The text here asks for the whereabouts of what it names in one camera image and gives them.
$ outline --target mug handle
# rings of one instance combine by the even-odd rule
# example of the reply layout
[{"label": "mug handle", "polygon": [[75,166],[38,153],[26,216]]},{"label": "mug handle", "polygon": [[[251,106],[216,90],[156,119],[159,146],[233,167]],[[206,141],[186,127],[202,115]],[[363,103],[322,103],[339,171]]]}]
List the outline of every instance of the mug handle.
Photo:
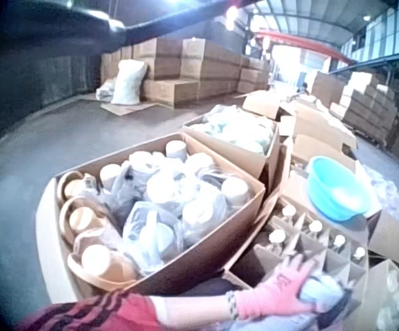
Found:
[{"label": "mug handle", "polygon": [[104,205],[101,205],[100,203],[97,203],[86,197],[82,196],[72,197],[71,199],[67,200],[64,203],[63,207],[60,210],[60,217],[59,217],[59,229],[61,236],[70,245],[74,244],[76,235],[72,231],[69,225],[69,218],[72,212],[74,212],[77,208],[80,207],[88,207],[92,209],[95,213],[95,216],[100,219],[101,223],[103,223],[107,219],[107,221],[109,221],[112,225],[115,224],[114,217]]},{"label": "mug handle", "polygon": [[66,185],[69,184],[71,181],[76,179],[83,179],[84,175],[79,171],[69,171],[66,172],[59,180],[57,186],[57,201],[59,202],[59,207],[64,205],[67,198],[64,195],[64,190],[66,189]]}]

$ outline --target pink glove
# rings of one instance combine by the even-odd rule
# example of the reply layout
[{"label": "pink glove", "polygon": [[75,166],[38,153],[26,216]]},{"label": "pink glove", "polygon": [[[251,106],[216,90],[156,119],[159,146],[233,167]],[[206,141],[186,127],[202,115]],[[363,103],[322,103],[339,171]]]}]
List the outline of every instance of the pink glove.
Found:
[{"label": "pink glove", "polygon": [[291,261],[287,257],[264,283],[253,290],[235,292],[239,319],[314,311],[314,305],[297,299],[300,288],[315,265],[315,261],[302,264],[302,260],[301,254]]}]

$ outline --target warehouse ceiling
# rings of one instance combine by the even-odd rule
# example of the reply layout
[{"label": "warehouse ceiling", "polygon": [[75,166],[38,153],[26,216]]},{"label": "warehouse ceiling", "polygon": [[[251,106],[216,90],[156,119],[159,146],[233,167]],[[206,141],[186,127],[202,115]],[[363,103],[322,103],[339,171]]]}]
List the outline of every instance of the warehouse ceiling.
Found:
[{"label": "warehouse ceiling", "polygon": [[313,39],[340,48],[396,0],[262,0],[245,10],[259,15],[262,28]]}]

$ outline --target bottle cap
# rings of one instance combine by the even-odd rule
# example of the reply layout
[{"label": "bottle cap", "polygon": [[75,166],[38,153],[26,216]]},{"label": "bottle cap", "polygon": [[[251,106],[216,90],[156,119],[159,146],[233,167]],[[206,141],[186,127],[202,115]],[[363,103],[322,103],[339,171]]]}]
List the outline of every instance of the bottle cap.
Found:
[{"label": "bottle cap", "polygon": [[323,224],[320,221],[312,221],[311,224],[309,224],[309,230],[311,232],[320,232],[323,229]]},{"label": "bottle cap", "polygon": [[283,216],[294,216],[296,214],[296,207],[294,207],[293,205],[286,205],[283,209],[282,209],[282,214]]},{"label": "bottle cap", "polygon": [[286,237],[285,231],[277,229],[269,234],[268,239],[271,243],[282,243],[285,241]]},{"label": "bottle cap", "polygon": [[346,239],[344,236],[342,236],[341,234],[338,234],[336,236],[336,238],[334,239],[334,246],[336,247],[340,247],[341,245],[343,245],[346,242]]}]

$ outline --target dark object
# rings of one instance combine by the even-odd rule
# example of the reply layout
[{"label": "dark object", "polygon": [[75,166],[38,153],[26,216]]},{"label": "dark object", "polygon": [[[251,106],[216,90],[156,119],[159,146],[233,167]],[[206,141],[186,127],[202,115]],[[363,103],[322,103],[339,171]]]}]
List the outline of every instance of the dark object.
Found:
[{"label": "dark object", "polygon": [[[258,0],[240,0],[238,7]],[[14,1],[0,16],[0,54],[57,57],[114,52],[222,15],[231,1],[218,0],[154,21],[125,27],[106,13],[48,2]]]}]

